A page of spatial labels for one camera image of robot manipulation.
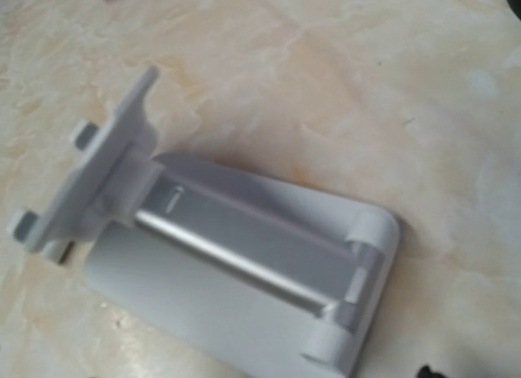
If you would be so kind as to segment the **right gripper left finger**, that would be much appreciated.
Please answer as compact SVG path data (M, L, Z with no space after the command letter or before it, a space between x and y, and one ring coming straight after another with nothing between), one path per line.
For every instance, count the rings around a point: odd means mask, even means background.
M418 370L418 378L446 378L446 376L438 371L434 371L430 366L422 366Z

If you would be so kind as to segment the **white folding phone stand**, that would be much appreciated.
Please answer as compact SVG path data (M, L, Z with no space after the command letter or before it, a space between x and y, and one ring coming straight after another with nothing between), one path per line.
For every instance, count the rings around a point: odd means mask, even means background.
M156 155L149 68L42 213L9 231L61 262L90 242L89 285L252 377L350 377L401 230L386 209L192 156Z

